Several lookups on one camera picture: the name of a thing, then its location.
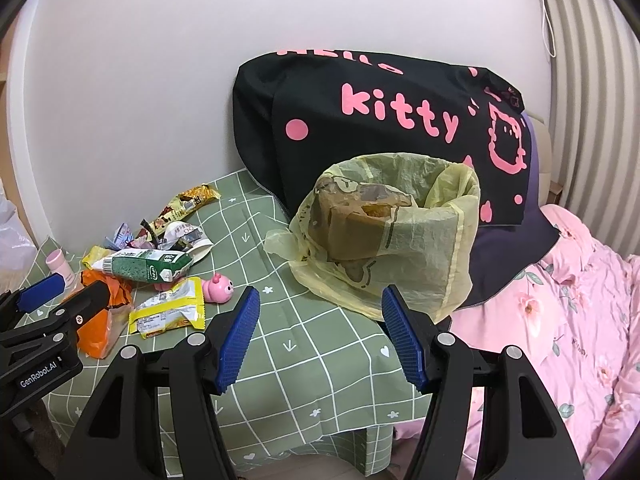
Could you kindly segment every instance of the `food packaging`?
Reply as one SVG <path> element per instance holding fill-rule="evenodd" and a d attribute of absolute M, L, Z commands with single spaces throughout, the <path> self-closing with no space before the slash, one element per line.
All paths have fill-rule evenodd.
<path fill-rule="evenodd" d="M 85 255 L 85 257 L 80 260 L 87 269 L 91 269 L 91 266 L 97 262 L 98 260 L 104 258 L 105 256 L 111 256 L 115 251 L 111 249 L 105 249 L 104 247 L 100 247 L 98 245 L 94 245 L 89 252 Z"/>
<path fill-rule="evenodd" d="M 171 222 L 164 232 L 160 248 L 174 248 L 186 252 L 193 258 L 193 263 L 203 259 L 213 247 L 213 242 L 207 238 L 199 227 L 187 222 Z"/>
<path fill-rule="evenodd" d="M 197 276 L 156 294 L 129 314 L 129 333 L 140 332 L 143 338 L 187 325 L 204 330 L 202 280 Z"/>
<path fill-rule="evenodd" d="M 133 233 L 127 224 L 122 224 L 113 234 L 113 240 L 105 237 L 104 246 L 113 251 L 124 249 L 133 240 Z"/>
<path fill-rule="evenodd" d="M 193 259 L 181 251 L 124 249 L 93 263 L 93 270 L 145 283 L 171 283 L 186 275 Z"/>
<path fill-rule="evenodd" d="M 220 193 L 211 184 L 201 184 L 193 187 L 184 193 L 174 196 L 158 218 L 150 222 L 149 225 L 156 236 L 160 237 L 171 222 L 183 220 L 196 209 L 219 198 Z"/>

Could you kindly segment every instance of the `blue gripper pad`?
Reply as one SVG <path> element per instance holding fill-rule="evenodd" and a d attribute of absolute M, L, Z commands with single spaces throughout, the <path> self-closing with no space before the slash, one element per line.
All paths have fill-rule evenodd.
<path fill-rule="evenodd" d="M 222 394 L 236 382 L 242 361 L 249 348 L 249 341 L 254 334 L 260 317 L 260 294 L 251 287 L 239 307 L 236 319 L 229 329 L 225 341 L 220 347 L 220 361 L 216 375 L 216 388 Z"/>
<path fill-rule="evenodd" d="M 64 291 L 65 279 L 59 274 L 52 274 L 22 290 L 16 306 L 20 312 L 28 314 L 43 306 L 47 301 L 53 300 Z"/>
<path fill-rule="evenodd" d="M 419 392 L 422 391 L 429 382 L 424 371 L 422 346 L 402 310 L 400 300 L 389 286 L 382 291 L 382 317 L 406 380 L 415 385 Z"/>

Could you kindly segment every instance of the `candy wrapper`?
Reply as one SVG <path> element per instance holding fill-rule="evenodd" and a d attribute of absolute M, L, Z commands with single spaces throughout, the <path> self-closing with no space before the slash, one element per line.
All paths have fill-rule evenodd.
<path fill-rule="evenodd" d="M 193 258 L 193 263 L 203 259 L 213 247 L 204 231 L 185 222 L 171 222 L 164 232 L 159 249 L 183 251 Z"/>
<path fill-rule="evenodd" d="M 202 280 L 197 276 L 156 294 L 129 314 L 129 333 L 140 332 L 143 338 L 187 325 L 204 330 Z"/>
<path fill-rule="evenodd" d="M 80 260 L 80 262 L 87 268 L 91 269 L 91 266 L 97 262 L 98 260 L 103 259 L 105 256 L 111 256 L 115 251 L 111 249 L 105 249 L 104 247 L 100 247 L 98 245 L 94 245 L 86 256 Z"/>
<path fill-rule="evenodd" d="M 182 220 L 205 204 L 220 198 L 220 193 L 211 184 L 202 184 L 174 196 L 158 218 L 149 222 L 156 236 L 160 237 L 171 222 Z"/>
<path fill-rule="evenodd" d="M 105 237 L 104 246 L 113 251 L 124 249 L 133 240 L 133 233 L 127 224 L 122 224 L 113 234 L 113 240 Z"/>

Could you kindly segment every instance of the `curtain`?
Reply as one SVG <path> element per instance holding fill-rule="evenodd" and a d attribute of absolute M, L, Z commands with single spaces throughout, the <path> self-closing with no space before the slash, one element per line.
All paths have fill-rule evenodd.
<path fill-rule="evenodd" d="M 640 44 L 613 0 L 546 2 L 561 205 L 623 256 L 640 253 Z"/>

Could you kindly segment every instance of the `white wall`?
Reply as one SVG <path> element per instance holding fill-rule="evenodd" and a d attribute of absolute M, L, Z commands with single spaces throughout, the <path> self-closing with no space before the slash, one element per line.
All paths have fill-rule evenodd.
<path fill-rule="evenodd" d="M 28 38 L 16 57 L 24 58 L 22 73 L 14 67 L 10 77 L 14 148 L 25 135 L 33 168 L 18 179 L 31 177 L 39 195 L 40 203 L 34 193 L 23 197 L 27 213 L 41 205 L 50 232 L 74 251 L 122 221 L 154 218 L 177 192 L 241 166 L 230 91 L 238 66 L 265 52 L 345 48 L 487 66 L 548 120 L 538 0 L 33 5 L 33 22 L 18 24 Z M 48 232 L 42 223 L 34 231 Z"/>

